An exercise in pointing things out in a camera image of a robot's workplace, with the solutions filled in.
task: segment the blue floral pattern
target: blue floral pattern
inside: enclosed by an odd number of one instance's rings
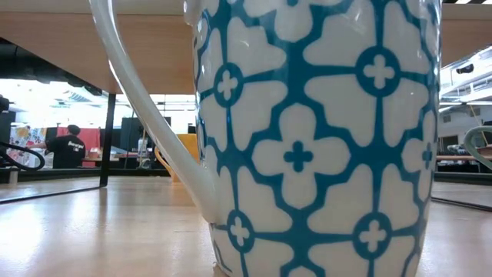
[[[204,1],[198,137],[227,274],[414,274],[436,155],[439,11],[437,0]]]

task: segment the white handle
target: white handle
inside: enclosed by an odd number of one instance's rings
[[[183,181],[205,220],[216,222],[212,177],[197,164],[173,133],[138,77],[120,39],[113,0],[89,1],[98,34],[108,54],[109,65],[121,90],[127,95],[148,134],[154,139],[179,179]]]
[[[484,158],[475,148],[475,145],[471,141],[471,139],[479,132],[492,132],[492,126],[480,126],[475,127],[468,131],[468,133],[464,136],[464,147],[473,157],[477,159],[477,161],[483,163],[489,169],[492,169],[492,162],[488,159]]]

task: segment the person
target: person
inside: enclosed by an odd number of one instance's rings
[[[68,135],[30,145],[28,148],[47,149],[53,152],[54,169],[76,169],[82,166],[82,159],[85,158],[85,144],[77,137],[78,134],[80,134],[80,128],[77,125],[69,125]]]

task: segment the table surface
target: table surface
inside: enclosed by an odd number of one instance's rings
[[[437,183],[434,191],[492,205],[492,187]],[[168,178],[111,177],[106,189],[0,205],[0,276],[221,276],[213,264],[206,222]],[[490,272],[492,215],[434,203],[417,276]]]

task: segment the mug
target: mug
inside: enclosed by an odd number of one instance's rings
[[[483,165],[487,166],[489,169],[492,169],[492,162],[489,159],[483,157],[478,151],[475,145],[472,142],[472,139],[475,135],[481,134],[483,132],[492,132],[492,126],[478,126],[470,129],[467,134],[464,136],[464,147],[472,155],[477,161],[481,162]]]
[[[438,0],[187,0],[201,166],[112,69],[234,277],[414,276],[437,151]]]

